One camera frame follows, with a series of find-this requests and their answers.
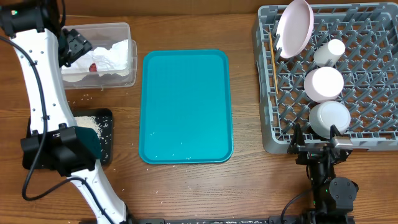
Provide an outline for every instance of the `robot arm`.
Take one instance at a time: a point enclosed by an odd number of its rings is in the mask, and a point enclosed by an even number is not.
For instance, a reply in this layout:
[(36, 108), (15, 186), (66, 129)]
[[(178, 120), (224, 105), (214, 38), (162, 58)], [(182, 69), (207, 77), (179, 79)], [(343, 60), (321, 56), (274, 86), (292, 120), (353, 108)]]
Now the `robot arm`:
[(60, 67), (70, 66), (91, 50), (91, 44), (75, 30), (61, 31), (58, 20), (55, 0), (27, 1), (0, 7), (0, 26), (11, 41), (25, 50), (35, 62), (47, 111), (48, 131), (43, 133), (44, 118), (35, 74), (26, 57), (16, 49), (31, 117), (32, 136), (21, 140), (24, 167), (33, 169), (32, 159), (43, 135), (47, 135), (45, 149), (34, 168), (57, 169), (60, 175), (70, 179), (95, 213), (97, 223), (132, 223), (126, 205), (112, 189), (101, 167), (97, 135), (92, 129), (76, 126), (63, 88)]
[[(337, 177), (334, 170), (334, 165), (344, 162), (352, 153), (353, 143), (349, 137), (342, 136), (335, 125), (330, 128), (330, 136), (328, 143), (306, 144), (300, 125), (295, 126), (288, 153), (297, 155), (296, 164), (307, 166), (315, 206), (300, 216), (302, 224), (355, 224), (348, 213), (354, 209), (359, 187), (352, 180)], [(280, 222), (284, 220), (288, 206), (282, 212)]]

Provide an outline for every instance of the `wooden chopstick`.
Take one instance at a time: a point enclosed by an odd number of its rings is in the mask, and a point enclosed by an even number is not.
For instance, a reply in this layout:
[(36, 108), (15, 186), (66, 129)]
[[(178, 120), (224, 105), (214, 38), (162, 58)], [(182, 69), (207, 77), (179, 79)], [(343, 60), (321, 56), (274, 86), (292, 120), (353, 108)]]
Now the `wooden chopstick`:
[(274, 58), (274, 44), (272, 43), (272, 34), (269, 32), (269, 45), (271, 48), (272, 72), (274, 73), (275, 92), (278, 95), (278, 78), (276, 77), (276, 66)]

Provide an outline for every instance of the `white cup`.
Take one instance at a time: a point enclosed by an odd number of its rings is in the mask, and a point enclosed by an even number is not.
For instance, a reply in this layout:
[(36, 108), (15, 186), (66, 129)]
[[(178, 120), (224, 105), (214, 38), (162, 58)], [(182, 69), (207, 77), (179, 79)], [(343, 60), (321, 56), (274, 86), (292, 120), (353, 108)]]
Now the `white cup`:
[(313, 55), (313, 60), (319, 67), (324, 67), (328, 60), (331, 60), (331, 65), (340, 59), (346, 51), (346, 46), (341, 40), (333, 39), (319, 48)]
[(318, 103), (335, 100), (343, 90), (343, 86), (343, 76), (332, 67), (312, 70), (304, 80), (304, 90), (307, 96)]
[(330, 126), (344, 134), (351, 121), (348, 109), (339, 102), (328, 101), (314, 106), (310, 112), (310, 124), (315, 133), (324, 138), (330, 138)]

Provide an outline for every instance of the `wooden table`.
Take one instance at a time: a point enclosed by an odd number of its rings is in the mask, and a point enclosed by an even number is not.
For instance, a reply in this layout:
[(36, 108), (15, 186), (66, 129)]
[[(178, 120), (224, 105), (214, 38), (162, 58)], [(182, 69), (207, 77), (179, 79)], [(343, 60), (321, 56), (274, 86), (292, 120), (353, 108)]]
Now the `wooden table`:
[[(71, 17), (67, 24), (127, 22), (138, 46), (137, 82), (130, 88), (68, 90), (73, 109), (109, 108), (115, 122), (114, 159), (105, 173), (137, 218), (250, 218), (280, 215), (285, 204), (310, 187), (296, 156), (272, 155), (261, 142), (259, 83), (251, 27), (256, 16)], [(234, 153), (223, 164), (151, 166), (138, 154), (142, 59), (153, 50), (220, 49), (229, 58)], [(26, 202), (27, 171), (22, 149), (29, 102), (14, 50), (0, 43), (0, 223), (77, 223), (94, 218), (72, 184)], [(87, 100), (83, 95), (93, 99)], [(398, 223), (398, 152), (354, 152), (336, 174), (359, 184), (357, 223)], [(63, 180), (36, 171), (28, 193), (36, 195)], [(288, 214), (310, 206), (310, 197)]]

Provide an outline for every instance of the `dish rack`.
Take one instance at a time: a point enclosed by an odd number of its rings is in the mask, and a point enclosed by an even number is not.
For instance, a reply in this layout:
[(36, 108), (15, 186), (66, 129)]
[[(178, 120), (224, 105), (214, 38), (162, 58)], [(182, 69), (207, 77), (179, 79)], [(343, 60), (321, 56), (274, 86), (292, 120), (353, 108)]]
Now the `dish rack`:
[[(345, 43), (346, 52), (334, 65), (344, 78), (336, 101), (351, 113), (345, 136), (355, 149), (398, 150), (398, 5), (394, 3), (311, 5), (314, 29), (310, 42), (297, 56), (284, 59), (275, 46), (279, 19), (287, 6), (262, 6), (252, 29), (254, 60), (260, 84), (262, 142), (269, 153), (287, 152), (295, 123), (308, 146), (323, 144), (308, 116), (316, 105), (304, 91), (305, 75), (318, 68), (313, 53), (331, 39)], [(275, 68), (271, 61), (272, 34)], [(275, 91), (273, 69), (277, 74)]]

